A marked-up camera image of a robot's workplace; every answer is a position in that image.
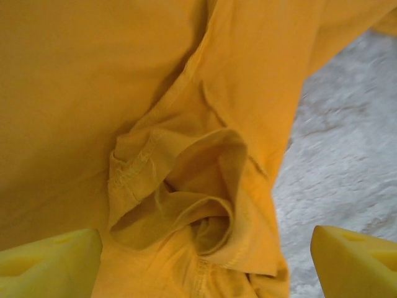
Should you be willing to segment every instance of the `yellow shirt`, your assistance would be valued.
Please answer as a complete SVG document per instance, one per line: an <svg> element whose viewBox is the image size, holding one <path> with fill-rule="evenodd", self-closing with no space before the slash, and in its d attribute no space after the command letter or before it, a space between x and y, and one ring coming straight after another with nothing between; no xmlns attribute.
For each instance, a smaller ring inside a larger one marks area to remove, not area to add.
<svg viewBox="0 0 397 298"><path fill-rule="evenodd" d="M303 81L396 6L2 1L0 249L97 228L93 297L287 297L270 191Z"/></svg>

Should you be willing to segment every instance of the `yellow fabric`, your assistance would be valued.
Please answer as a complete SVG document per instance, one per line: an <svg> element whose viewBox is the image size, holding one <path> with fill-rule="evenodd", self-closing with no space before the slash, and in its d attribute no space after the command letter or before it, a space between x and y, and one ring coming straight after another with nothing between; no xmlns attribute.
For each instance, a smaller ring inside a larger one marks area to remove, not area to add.
<svg viewBox="0 0 397 298"><path fill-rule="evenodd" d="M396 6L2 1L0 249L97 228L93 297L287 297L301 86Z"/></svg>
<svg viewBox="0 0 397 298"><path fill-rule="evenodd" d="M384 34L397 36L397 9L389 12L373 26L373 29Z"/></svg>

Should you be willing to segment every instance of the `wrinkled fabric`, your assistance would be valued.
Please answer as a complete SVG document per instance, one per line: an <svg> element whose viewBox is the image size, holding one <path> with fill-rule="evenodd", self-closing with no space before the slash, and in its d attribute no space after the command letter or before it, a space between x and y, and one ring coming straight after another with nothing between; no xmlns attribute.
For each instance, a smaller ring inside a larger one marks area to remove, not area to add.
<svg viewBox="0 0 397 298"><path fill-rule="evenodd" d="M93 297L288 297L270 192L302 84L396 6L0 3L0 249L97 228Z"/></svg>

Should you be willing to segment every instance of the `gray carpet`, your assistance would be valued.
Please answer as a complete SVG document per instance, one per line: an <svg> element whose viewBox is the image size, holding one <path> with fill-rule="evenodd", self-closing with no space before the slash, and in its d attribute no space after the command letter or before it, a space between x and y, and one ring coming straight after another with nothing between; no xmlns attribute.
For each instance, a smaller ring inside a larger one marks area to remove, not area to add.
<svg viewBox="0 0 397 298"><path fill-rule="evenodd" d="M367 32L305 84L274 189L293 298L324 297L315 225L397 242L397 39Z"/></svg>

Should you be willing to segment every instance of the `floor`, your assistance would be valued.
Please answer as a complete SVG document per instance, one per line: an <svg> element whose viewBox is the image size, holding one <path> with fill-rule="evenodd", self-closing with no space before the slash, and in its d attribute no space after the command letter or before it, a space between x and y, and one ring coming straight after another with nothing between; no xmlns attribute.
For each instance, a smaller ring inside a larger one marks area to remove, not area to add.
<svg viewBox="0 0 397 298"><path fill-rule="evenodd" d="M397 242L397 39L367 32L306 81L274 199L292 298L324 297L315 225Z"/></svg>

